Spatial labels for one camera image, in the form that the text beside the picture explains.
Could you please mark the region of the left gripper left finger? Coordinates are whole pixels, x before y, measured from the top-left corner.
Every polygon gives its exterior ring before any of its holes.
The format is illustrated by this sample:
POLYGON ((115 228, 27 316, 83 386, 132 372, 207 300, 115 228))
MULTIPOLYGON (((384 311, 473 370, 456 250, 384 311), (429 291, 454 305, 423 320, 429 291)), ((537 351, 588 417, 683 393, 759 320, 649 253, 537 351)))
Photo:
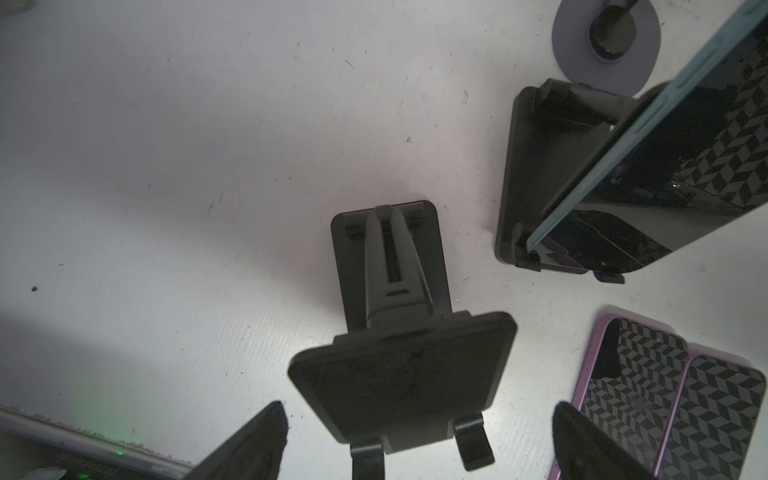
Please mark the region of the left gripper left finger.
POLYGON ((184 480, 277 479, 287 445, 288 421, 280 401, 272 401, 184 480))

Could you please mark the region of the black phone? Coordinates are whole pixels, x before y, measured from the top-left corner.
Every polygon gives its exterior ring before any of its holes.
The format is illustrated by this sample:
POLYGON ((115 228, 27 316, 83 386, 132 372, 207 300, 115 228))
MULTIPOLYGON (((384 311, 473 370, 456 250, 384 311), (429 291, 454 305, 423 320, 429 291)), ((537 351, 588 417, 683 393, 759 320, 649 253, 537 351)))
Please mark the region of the black phone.
POLYGON ((571 404, 654 479, 689 353, 665 325, 606 314, 595 324, 571 404))
POLYGON ((687 362, 659 479, 738 479, 767 390, 759 370, 703 352, 687 362))
POLYGON ((744 3, 633 110, 547 206, 526 251, 605 281, 767 201, 767 5, 744 3))

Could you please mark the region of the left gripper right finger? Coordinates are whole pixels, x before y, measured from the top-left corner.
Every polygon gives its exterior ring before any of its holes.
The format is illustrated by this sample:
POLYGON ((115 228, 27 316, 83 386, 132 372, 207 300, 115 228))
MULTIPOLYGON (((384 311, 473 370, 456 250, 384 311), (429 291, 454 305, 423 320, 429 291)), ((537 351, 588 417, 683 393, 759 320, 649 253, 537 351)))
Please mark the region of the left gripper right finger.
POLYGON ((559 402, 554 409, 552 435, 560 479, 654 479, 648 469, 568 402, 559 402))

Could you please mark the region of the black stand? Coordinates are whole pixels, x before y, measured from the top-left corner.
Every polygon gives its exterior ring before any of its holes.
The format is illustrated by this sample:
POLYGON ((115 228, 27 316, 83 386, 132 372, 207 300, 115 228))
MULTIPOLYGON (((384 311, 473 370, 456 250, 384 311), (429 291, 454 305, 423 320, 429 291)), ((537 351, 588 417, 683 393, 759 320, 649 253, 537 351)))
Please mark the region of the black stand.
POLYGON ((494 248, 500 262, 531 271, 588 273, 556 241, 545 240, 534 251, 526 242, 649 102, 556 79, 516 96, 494 248))
POLYGON ((484 427, 517 326, 506 312, 451 306, 436 207, 427 200, 344 212, 331 234, 347 330, 296 354, 288 375, 356 479, 389 454, 454 440, 463 467, 494 460, 484 427))

